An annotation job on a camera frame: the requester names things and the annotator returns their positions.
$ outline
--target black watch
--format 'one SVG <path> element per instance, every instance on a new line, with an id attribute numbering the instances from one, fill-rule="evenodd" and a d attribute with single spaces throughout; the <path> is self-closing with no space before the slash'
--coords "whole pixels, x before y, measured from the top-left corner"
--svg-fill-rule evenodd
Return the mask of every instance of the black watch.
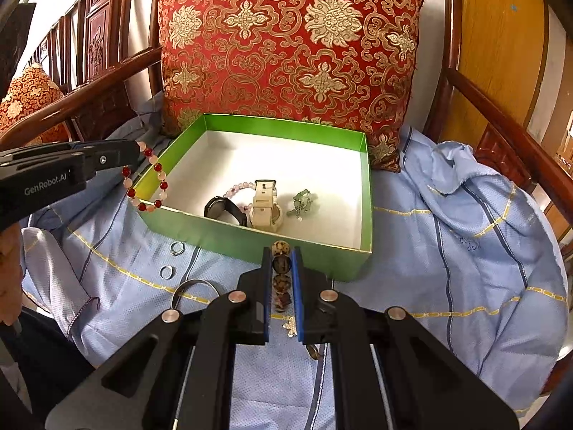
<path id="1" fill-rule="evenodd" d="M 245 215 L 231 199 L 227 199 L 226 197 L 217 196 L 208 201 L 207 205 L 205 205 L 204 217 L 218 219 L 224 211 L 231 213 L 231 215 L 237 219 L 240 226 L 247 226 L 247 215 Z"/>

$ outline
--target cardboard box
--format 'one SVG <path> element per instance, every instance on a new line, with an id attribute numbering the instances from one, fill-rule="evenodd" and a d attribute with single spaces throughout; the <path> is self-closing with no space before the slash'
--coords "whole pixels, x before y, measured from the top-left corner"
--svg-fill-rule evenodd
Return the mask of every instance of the cardboard box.
<path id="1" fill-rule="evenodd" d="M 280 239 L 300 246 L 307 267 L 340 281 L 356 278 L 372 252 L 372 202 L 366 136 L 314 123 L 204 114 L 161 154 L 168 197 L 158 210 L 142 212 L 157 233 L 213 252 L 260 263 L 263 247 Z M 311 211 L 297 221 L 286 216 L 276 234 L 242 228 L 230 215 L 203 217 L 205 204 L 233 185 L 257 179 L 277 182 L 278 203 L 286 212 L 303 189 L 316 196 Z M 150 167 L 135 188 L 153 202 L 159 192 Z M 237 205 L 253 201 L 240 190 Z"/>

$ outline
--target black watch strap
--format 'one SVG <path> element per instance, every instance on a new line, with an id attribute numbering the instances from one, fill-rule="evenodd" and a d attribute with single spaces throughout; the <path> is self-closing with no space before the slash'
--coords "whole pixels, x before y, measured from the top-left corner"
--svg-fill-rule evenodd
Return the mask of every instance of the black watch strap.
<path id="1" fill-rule="evenodd" d="M 247 226 L 247 215 L 245 215 L 240 209 L 239 207 L 237 207 L 233 201 L 231 199 L 228 199 L 227 197 L 223 197 L 223 199 L 225 199 L 225 210 L 228 211 L 229 213 L 231 213 L 231 215 L 233 215 L 237 221 L 239 222 L 240 226 Z"/>

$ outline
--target beaded bracelet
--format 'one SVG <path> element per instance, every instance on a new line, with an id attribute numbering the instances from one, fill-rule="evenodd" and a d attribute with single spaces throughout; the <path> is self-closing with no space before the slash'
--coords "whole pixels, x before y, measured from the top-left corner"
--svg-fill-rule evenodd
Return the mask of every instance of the beaded bracelet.
<path id="1" fill-rule="evenodd" d="M 165 190 L 168 188 L 167 175 L 164 171 L 162 171 L 163 167 L 161 163 L 159 163 L 159 158 L 154 155 L 153 150 L 146 146 L 145 142 L 138 142 L 139 151 L 143 152 L 149 159 L 149 163 L 153 165 L 153 169 L 157 171 L 157 179 L 159 179 L 159 187 L 161 188 L 161 192 L 159 193 L 159 199 L 157 199 L 153 204 L 144 204 L 139 198 L 135 196 L 135 189 L 133 188 L 134 182 L 130 179 L 131 170 L 129 167 L 124 166 L 121 170 L 121 174 L 123 175 L 123 187 L 127 189 L 127 196 L 131 199 L 131 205 L 136 207 L 139 211 L 148 211 L 149 213 L 155 211 L 161 207 L 163 201 L 167 199 L 167 192 Z"/>
<path id="2" fill-rule="evenodd" d="M 254 185 L 254 183 L 248 183 L 247 181 L 245 181 L 244 183 L 235 184 L 231 189 L 229 189 L 227 191 L 227 193 L 223 197 L 230 199 L 232 196 L 234 196 L 241 189 L 249 189 L 249 188 L 254 190 L 256 188 L 256 186 Z M 248 205 L 244 205 L 243 207 L 240 207 L 240 209 L 243 213 L 249 212 L 252 208 L 253 208 L 253 204 L 248 204 Z"/>

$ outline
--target crumpled fabric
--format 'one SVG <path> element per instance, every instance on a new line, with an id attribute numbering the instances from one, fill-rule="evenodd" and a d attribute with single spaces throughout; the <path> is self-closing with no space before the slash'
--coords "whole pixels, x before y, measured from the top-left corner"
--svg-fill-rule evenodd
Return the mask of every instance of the crumpled fabric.
<path id="1" fill-rule="evenodd" d="M 159 121 L 158 113 L 141 114 L 119 133 L 149 134 Z M 407 126 L 400 138 L 402 172 L 371 174 L 372 256 L 356 281 L 333 286 L 368 309 L 403 306 L 521 416 L 551 372 L 567 327 L 557 241 L 532 198 L 477 163 L 471 147 L 435 145 Z M 156 153 L 168 144 L 161 136 L 147 142 Z M 82 195 L 31 216 L 22 232 L 25 290 L 94 365 L 165 310 L 184 279 L 225 292 L 256 267 L 189 245 L 174 257 L 173 241 L 147 229 L 120 179 L 99 173 Z M 162 280 L 167 264 L 175 275 Z M 179 308 L 204 309 L 212 298 L 196 285 Z M 237 347 L 231 428 L 335 428 L 330 349 L 320 346 L 323 357 L 312 360 L 286 335 L 292 314 L 273 315 L 265 347 Z"/>

